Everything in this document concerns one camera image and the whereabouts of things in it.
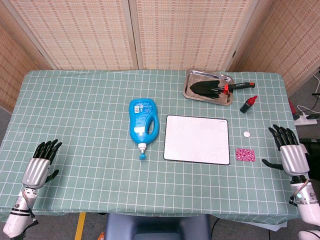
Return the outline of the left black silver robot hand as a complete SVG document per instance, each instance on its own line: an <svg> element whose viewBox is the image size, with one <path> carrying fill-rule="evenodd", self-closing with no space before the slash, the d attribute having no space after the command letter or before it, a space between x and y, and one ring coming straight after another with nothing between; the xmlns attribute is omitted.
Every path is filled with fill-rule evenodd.
<svg viewBox="0 0 320 240"><path fill-rule="evenodd" d="M40 189L45 183L52 181L58 175L58 169L54 170L52 174L48 174L48 172L61 145L62 142L55 139L42 142L37 146L22 177L21 183L23 186Z"/></svg>

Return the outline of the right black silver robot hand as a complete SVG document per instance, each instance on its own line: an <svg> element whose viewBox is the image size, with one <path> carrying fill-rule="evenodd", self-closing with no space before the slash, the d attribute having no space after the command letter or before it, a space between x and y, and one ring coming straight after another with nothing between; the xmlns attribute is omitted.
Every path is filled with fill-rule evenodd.
<svg viewBox="0 0 320 240"><path fill-rule="evenodd" d="M266 159L262 162L269 168L284 171L292 177L294 183L304 182L304 175L310 171L306 153L298 142L295 133L282 126L269 127L268 130L274 138L275 145L280 151L281 164L271 163Z"/></svg>

